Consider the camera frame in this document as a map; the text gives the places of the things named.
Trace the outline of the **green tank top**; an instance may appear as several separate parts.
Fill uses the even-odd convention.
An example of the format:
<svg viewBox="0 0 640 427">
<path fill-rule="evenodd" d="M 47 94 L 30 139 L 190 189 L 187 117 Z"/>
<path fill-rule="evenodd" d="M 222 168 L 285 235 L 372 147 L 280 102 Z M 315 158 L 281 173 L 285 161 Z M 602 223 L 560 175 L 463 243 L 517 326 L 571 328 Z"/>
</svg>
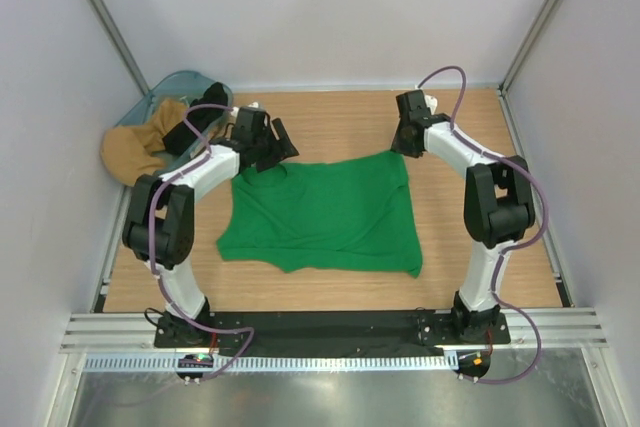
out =
<svg viewBox="0 0 640 427">
<path fill-rule="evenodd" d="M 420 275 L 423 255 L 403 156 L 250 168 L 231 183 L 217 248 L 226 261 Z"/>
</svg>

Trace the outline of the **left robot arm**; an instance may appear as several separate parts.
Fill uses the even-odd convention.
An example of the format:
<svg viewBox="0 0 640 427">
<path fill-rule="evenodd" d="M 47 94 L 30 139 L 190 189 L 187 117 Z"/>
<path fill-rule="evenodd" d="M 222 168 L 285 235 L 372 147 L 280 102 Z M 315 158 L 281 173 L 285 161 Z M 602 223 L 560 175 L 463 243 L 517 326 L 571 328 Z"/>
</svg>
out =
<svg viewBox="0 0 640 427">
<path fill-rule="evenodd" d="M 261 173 L 299 155 L 282 120 L 259 105 L 230 112 L 228 134 L 206 139 L 201 153 L 172 171 L 140 176 L 132 189 L 122 241 L 149 268 L 165 301 L 155 322 L 161 347 L 200 347 L 223 333 L 213 327 L 192 270 L 196 204 L 249 168 Z"/>
</svg>

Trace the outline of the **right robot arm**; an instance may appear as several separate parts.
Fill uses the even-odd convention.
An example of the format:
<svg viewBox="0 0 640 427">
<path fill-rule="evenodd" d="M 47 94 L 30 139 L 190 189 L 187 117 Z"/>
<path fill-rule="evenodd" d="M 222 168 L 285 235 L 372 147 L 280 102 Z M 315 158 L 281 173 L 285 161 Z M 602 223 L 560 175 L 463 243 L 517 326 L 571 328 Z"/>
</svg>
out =
<svg viewBox="0 0 640 427">
<path fill-rule="evenodd" d="M 448 115 L 434 111 L 437 100 L 420 90 L 397 95 L 396 104 L 399 123 L 391 150 L 413 158 L 434 155 L 465 181 L 463 220 L 472 250 L 454 294 L 450 328 L 461 342 L 481 342 L 499 322 L 497 297 L 511 251 L 535 222 L 528 165 L 461 132 Z"/>
</svg>

